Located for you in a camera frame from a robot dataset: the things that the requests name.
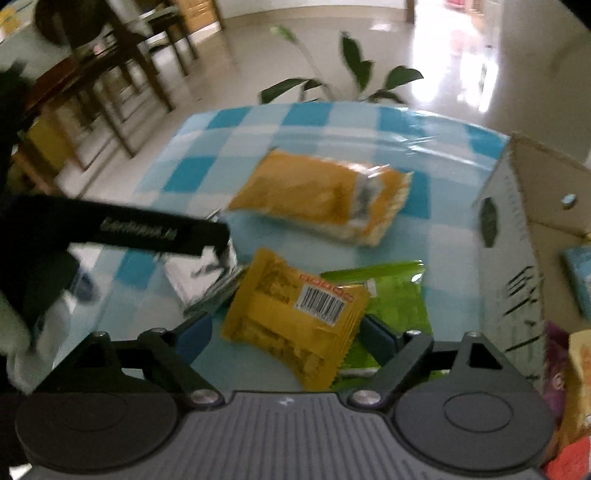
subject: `orange snack bag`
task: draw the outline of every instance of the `orange snack bag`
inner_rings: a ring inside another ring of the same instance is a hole
[[[361,245],[378,245],[410,191],[412,174],[272,150],[229,210],[285,218]]]
[[[222,336],[273,354],[306,390],[328,390],[368,301],[361,285],[337,287],[260,248],[228,310]]]

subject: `grey ribbed plate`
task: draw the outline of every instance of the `grey ribbed plate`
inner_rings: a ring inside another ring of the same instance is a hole
[[[85,478],[90,476],[35,467],[26,480]],[[150,458],[92,475],[93,480],[452,478],[458,477],[407,453],[381,416],[350,410],[331,393],[236,393],[224,408],[189,414],[176,436]],[[528,470],[504,478],[543,476]]]

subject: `blue package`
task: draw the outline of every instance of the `blue package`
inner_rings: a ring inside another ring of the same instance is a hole
[[[562,252],[583,316],[591,321],[591,245]]]

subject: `plant leaf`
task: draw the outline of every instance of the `plant leaf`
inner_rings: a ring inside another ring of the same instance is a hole
[[[302,89],[305,91],[316,87],[322,87],[322,82],[318,79],[310,79],[304,84]]]
[[[362,60],[363,55],[359,43],[354,38],[350,38],[346,32],[341,32],[341,53],[355,77],[359,91],[363,92],[371,80],[374,63],[371,60]]]
[[[370,102],[374,102],[376,99],[379,99],[379,98],[387,98],[388,100],[394,100],[394,102],[396,102],[396,103],[401,103],[403,105],[406,105],[406,102],[404,100],[402,100],[402,98],[400,98],[394,92],[390,92],[390,91],[384,90],[384,89],[381,89],[375,93],[372,93],[369,96],[368,100]]]
[[[361,49],[359,43],[351,38],[347,32],[340,33],[341,53],[349,70],[357,77],[359,65],[361,64]]]
[[[283,95],[287,90],[291,90],[293,87],[297,87],[298,85],[310,80],[313,79],[292,78],[276,83],[275,85],[266,88],[261,92],[261,103],[265,104],[272,102],[277,97],[279,97],[279,95]]]
[[[359,65],[359,74],[357,75],[357,85],[359,91],[363,92],[371,80],[371,71],[374,63],[371,60],[364,60]]]
[[[414,82],[424,78],[423,74],[415,69],[409,69],[403,65],[399,65],[395,69],[390,70],[386,81],[384,82],[383,90],[393,90],[401,85]]]
[[[297,39],[296,34],[294,34],[285,25],[273,25],[271,27],[271,33],[273,35],[277,35],[278,37],[281,37],[281,38],[287,40],[288,42],[293,43],[294,45],[297,45],[299,43],[299,40]]]
[[[310,79],[307,82],[305,82],[305,84],[301,86],[300,102],[306,101],[306,90],[310,90],[316,87],[322,87],[322,82],[320,80]]]

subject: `yellow snack bag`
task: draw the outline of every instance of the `yellow snack bag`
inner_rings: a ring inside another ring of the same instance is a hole
[[[337,287],[260,248],[228,310],[222,336],[273,354],[306,390],[328,390],[368,300],[361,285]]]
[[[569,357],[566,406],[558,432],[560,450],[591,434],[591,330],[569,336]]]
[[[230,210],[286,218],[361,245],[378,245],[404,206],[412,174],[272,150],[257,165]]]

